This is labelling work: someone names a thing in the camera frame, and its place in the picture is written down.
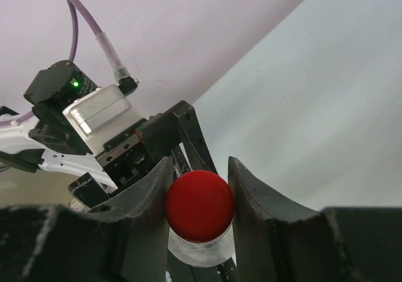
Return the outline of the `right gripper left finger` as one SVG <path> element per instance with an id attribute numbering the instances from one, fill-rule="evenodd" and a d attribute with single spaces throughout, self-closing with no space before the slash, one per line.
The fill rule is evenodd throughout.
<path id="1" fill-rule="evenodd" d="M 63 205 L 1 208 L 2 281 L 164 281 L 165 195 L 173 162 L 90 212 Z"/>

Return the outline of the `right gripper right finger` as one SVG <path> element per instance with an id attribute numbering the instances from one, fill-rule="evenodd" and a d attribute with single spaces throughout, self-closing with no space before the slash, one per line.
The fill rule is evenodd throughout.
<path id="1" fill-rule="evenodd" d="M 400 281 L 399 207 L 302 206 L 228 161 L 240 281 Z"/>

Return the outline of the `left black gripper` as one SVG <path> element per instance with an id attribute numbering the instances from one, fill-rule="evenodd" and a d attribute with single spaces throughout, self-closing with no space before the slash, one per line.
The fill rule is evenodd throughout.
<path id="1" fill-rule="evenodd" d="M 179 147 L 183 144 L 188 161 Z M 157 163 L 172 156 L 178 172 L 205 170 L 217 174 L 193 106 L 181 101 L 162 114 L 139 122 L 103 145 L 95 157 L 116 185 L 108 192 L 93 173 L 85 173 L 68 186 L 72 197 L 91 209 L 144 178 Z"/>

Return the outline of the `red cap water bottle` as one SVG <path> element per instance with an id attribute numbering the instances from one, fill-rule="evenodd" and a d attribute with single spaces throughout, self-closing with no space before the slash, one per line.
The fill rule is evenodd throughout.
<path id="1" fill-rule="evenodd" d="M 235 253 L 234 211 L 232 190 L 218 174 L 195 170 L 178 177 L 165 199 L 169 252 L 198 268 L 228 261 Z"/>

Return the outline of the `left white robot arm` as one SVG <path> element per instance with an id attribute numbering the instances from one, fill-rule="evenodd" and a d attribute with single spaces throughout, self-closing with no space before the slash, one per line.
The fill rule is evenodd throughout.
<path id="1" fill-rule="evenodd" d="M 194 107 L 180 101 L 146 118 L 128 101 L 137 87 L 132 77 L 99 87 L 70 60 L 39 71 L 24 93 L 30 113 L 1 108 L 1 163 L 76 176 L 68 190 L 87 209 L 140 181 L 166 156 L 175 176 L 215 171 Z"/>

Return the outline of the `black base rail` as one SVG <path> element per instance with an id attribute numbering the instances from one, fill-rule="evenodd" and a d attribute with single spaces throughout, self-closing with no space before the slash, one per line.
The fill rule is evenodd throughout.
<path id="1" fill-rule="evenodd" d="M 232 228 L 206 244 L 185 241 L 170 230 L 166 280 L 238 281 L 235 260 L 228 256 L 230 249 L 234 249 Z"/>

